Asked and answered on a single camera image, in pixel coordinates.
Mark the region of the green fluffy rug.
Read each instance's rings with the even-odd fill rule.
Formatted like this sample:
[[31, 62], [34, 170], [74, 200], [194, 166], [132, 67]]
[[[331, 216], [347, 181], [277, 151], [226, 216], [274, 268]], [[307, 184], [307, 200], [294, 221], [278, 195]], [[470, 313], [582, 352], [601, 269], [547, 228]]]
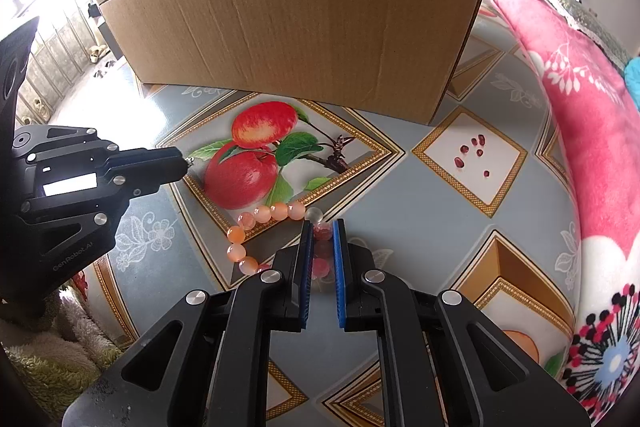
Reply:
[[1, 344], [18, 377], [52, 421], [121, 355], [81, 302], [64, 285], [32, 308], [3, 300]]

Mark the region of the fruit pattern tablecloth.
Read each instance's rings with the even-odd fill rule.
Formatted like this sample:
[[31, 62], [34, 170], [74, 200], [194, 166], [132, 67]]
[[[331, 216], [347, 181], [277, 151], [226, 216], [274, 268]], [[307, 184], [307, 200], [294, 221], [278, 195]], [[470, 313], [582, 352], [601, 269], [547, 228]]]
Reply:
[[[189, 174], [132, 201], [115, 247], [75, 277], [115, 343], [129, 345], [187, 291], [226, 291], [242, 273], [224, 234], [248, 205], [208, 197], [209, 159], [251, 108], [286, 98], [215, 88], [141, 86], [128, 66], [105, 98], [104, 138], [179, 147]], [[274, 186], [341, 218], [378, 269], [436, 294], [454, 288], [550, 375], [573, 334], [580, 242], [559, 133], [524, 55], [497, 17], [480, 14], [434, 121], [293, 102], [302, 156]]]

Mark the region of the pink floral blanket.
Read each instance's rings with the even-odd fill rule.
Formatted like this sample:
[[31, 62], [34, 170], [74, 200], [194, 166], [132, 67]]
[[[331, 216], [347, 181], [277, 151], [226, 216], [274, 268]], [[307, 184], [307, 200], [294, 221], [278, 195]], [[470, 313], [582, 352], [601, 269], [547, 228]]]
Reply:
[[639, 111], [606, 55], [549, 0], [487, 0], [546, 92], [579, 219], [580, 297], [561, 376], [595, 426], [639, 378]]

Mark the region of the brown cardboard box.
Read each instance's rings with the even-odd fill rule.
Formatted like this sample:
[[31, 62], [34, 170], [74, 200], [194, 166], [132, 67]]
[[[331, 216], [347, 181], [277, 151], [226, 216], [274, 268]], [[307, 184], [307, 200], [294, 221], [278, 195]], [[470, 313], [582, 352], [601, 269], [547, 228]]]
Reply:
[[428, 124], [482, 0], [104, 0], [137, 77]]

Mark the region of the light blue blanket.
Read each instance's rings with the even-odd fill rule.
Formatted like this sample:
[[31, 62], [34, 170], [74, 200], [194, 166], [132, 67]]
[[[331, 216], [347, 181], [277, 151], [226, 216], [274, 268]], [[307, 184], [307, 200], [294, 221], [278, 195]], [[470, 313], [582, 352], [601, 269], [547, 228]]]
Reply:
[[624, 80], [634, 105], [640, 109], [640, 57], [632, 58], [625, 66]]

